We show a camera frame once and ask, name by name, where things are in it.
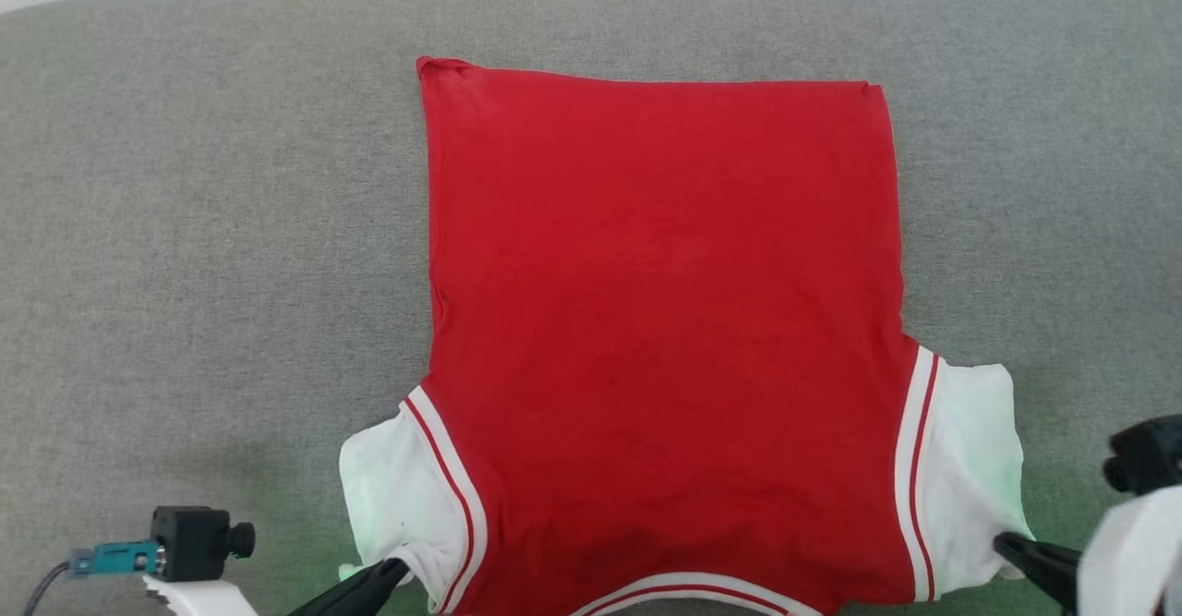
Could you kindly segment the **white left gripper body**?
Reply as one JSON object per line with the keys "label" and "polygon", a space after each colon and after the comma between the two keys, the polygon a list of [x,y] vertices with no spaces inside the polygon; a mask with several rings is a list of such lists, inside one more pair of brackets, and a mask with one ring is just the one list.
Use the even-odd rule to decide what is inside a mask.
{"label": "white left gripper body", "polygon": [[255,616],[258,612],[235,584],[227,581],[165,582],[143,575],[148,598],[174,615]]}

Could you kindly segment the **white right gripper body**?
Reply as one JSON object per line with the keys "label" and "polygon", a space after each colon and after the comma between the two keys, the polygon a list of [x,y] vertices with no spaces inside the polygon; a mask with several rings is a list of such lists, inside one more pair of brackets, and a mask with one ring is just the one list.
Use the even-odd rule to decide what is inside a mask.
{"label": "white right gripper body", "polygon": [[1181,486],[1110,508],[1084,552],[1078,615],[1181,612]]}

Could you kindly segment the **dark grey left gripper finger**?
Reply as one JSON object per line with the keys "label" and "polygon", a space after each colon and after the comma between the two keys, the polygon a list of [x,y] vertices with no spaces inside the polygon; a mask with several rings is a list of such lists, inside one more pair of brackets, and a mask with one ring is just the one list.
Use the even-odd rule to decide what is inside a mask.
{"label": "dark grey left gripper finger", "polygon": [[377,615],[409,575],[410,568],[403,560],[392,558],[379,562],[351,573],[348,579],[309,599],[290,615]]}

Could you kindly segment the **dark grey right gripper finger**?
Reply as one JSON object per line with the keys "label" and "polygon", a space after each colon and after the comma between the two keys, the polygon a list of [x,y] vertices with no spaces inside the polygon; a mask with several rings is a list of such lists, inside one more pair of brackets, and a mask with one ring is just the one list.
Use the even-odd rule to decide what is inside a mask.
{"label": "dark grey right gripper finger", "polygon": [[1048,598],[1063,612],[1078,612],[1078,570],[1082,551],[1052,543],[1040,543],[1017,532],[996,534],[993,549],[1009,565]]}

